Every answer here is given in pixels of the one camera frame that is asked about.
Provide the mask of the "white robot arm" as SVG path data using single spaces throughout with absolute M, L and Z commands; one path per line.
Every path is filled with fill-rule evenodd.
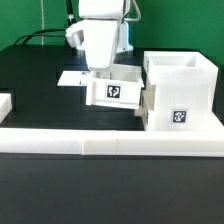
M 81 21 L 66 29 L 72 48 L 85 52 L 91 73 L 109 78 L 118 53 L 129 52 L 129 22 L 138 22 L 141 13 L 136 0 L 79 0 Z

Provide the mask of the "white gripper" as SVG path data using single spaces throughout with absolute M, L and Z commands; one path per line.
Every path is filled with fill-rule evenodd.
M 110 79 L 119 42 L 118 20 L 84 19 L 66 29 L 65 37 L 72 48 L 83 45 L 90 71 L 100 71 L 99 77 Z

